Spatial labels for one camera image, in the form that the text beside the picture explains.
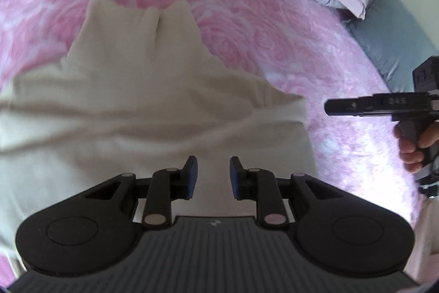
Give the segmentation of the person's right hand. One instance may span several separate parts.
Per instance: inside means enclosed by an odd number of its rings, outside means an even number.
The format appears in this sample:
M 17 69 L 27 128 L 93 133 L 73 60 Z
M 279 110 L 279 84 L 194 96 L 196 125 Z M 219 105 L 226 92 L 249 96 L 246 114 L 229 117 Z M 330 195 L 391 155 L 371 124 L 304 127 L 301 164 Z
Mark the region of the person's right hand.
M 399 158 L 406 171 L 415 174 L 423 168 L 424 154 L 420 151 L 436 144 L 439 139 L 438 122 L 432 123 L 419 138 L 416 144 L 408 141 L 400 130 L 400 125 L 394 127 L 394 137 L 398 140 Z

